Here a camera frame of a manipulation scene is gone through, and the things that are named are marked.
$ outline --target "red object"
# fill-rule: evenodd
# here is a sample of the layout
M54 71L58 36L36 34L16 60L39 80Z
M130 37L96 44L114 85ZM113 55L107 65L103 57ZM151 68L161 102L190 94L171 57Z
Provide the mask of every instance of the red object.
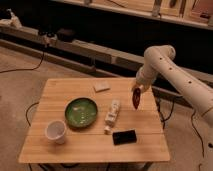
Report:
M141 98L141 89L136 88L132 96L132 102L135 109L138 109L138 106L140 104L140 98Z

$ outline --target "black cable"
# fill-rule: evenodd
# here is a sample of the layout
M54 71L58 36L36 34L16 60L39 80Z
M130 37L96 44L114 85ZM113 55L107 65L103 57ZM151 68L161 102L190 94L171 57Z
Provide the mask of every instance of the black cable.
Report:
M31 105L27 108L27 110L26 110L26 112L25 112L25 117L26 117L26 120L27 120L27 123L28 123L29 126L31 126L31 124L30 124L30 121L29 121L29 119L28 119L28 112L29 112L29 110L30 110L33 106L35 106L35 105L37 105L37 104L39 104L39 102L35 102L35 103L31 104Z
M119 6L119 7L126 8L125 6L123 6L123 5L121 5L121 4L117 3L117 2L115 2L115 1L113 1L113 0L106 0L106 1L109 1L109 2L115 4L115 5Z
M43 171L48 171L48 169L45 168L42 164L38 164L38 166L39 166Z
M201 166L202 166L202 165L203 165L202 163L200 163L200 164L198 165L199 171L201 171Z
M30 171L33 171L31 164L28 164Z
M44 54L45 54L45 51L43 50L43 53L42 53L42 56L41 56L41 60L40 60L39 64L36 67L34 67L34 68L11 69L11 70L6 70L6 71L0 71L0 74L7 73L7 72L14 72L14 71L33 71L33 70L36 70L36 69L38 69L41 66L41 64L42 64L42 62L44 60Z
M109 171L109 169L110 169L110 163L107 164L106 171Z
M182 97L183 97L183 96L176 96L176 97L174 97L174 98L172 99L172 108L171 108L171 111L170 111L168 117L165 118L165 119L163 120L163 122L166 122L166 121L168 121L168 120L171 118L172 113L173 113L173 111L174 111L175 100L178 99L178 98L182 98Z
M195 130L196 135L200 139L201 147L202 147L202 156L204 157L204 143L203 143L203 139L202 139L200 133L198 132L197 128L194 125L194 116L195 116L195 114L196 114L196 110L194 109L194 112L191 115L191 124L192 124L193 129Z
M79 163L75 163L75 164L63 164L63 163L61 163L61 166L65 169L71 169L71 168L77 167L78 165L79 165Z
M166 123L164 122L165 118L163 113L161 112L161 98L158 98L158 100L156 100L156 104L157 104L158 113L160 114L161 122L163 123L163 129L165 129L165 126L166 126Z

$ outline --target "wooden table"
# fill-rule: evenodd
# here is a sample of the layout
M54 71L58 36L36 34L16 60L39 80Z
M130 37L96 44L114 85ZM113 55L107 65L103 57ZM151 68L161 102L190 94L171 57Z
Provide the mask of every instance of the wooden table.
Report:
M110 90L95 93L93 84L108 81ZM26 136L20 163L102 163L169 161L167 143L152 90L142 95L139 110L132 105L132 78L49 79L44 88L32 126ZM98 106L97 120L83 130L67 131L67 141L57 145L46 139L44 130L53 120L65 120L67 104L88 97ZM121 110L112 132L134 129L137 143L113 145L104 134L104 118L111 101L119 99Z

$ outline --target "bottle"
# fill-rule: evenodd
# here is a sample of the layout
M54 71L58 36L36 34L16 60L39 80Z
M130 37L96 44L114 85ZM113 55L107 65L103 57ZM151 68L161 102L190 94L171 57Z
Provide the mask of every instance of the bottle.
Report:
M8 11L10 12L10 15L11 15L11 21L12 21L12 25L15 27L15 28L21 28L22 27L22 24L19 20L19 18L12 12L11 9L8 9Z

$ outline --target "shelf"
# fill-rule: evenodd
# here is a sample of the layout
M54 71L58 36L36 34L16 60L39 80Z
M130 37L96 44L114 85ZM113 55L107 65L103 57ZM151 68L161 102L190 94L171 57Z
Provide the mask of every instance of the shelf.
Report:
M207 23L197 22L197 21L193 20L193 18L190 17L190 11L191 11L191 7L193 5L193 0L187 0L185 12L184 12L183 16L181 16L181 15L179 15L179 13L177 13L177 10L179 11L179 8L180 8L180 3L176 4L177 7L174 10L169 10L167 8L167 4L162 3L161 17L153 17L151 15L152 8L150 8L150 4L144 5L144 6L141 5L141 8L143 10L138 10L138 8L134 8L132 5L132 2L136 2L138 0L130 1L131 8L119 7L118 5L113 4L113 3L106 3L104 0L94 0L89 5L85 5L83 0L52 0L52 1L82 6L82 7L86 7L86 8L115 12L115 13L120 13L120 14L126 14L126 15L131 15L131 16L136 16L136 17L142 17L142 18L151 19L151 20L164 21L164 22L168 22L168 23L185 25L185 26L201 28L201 29L206 29L206 30L213 30L213 27L208 26Z

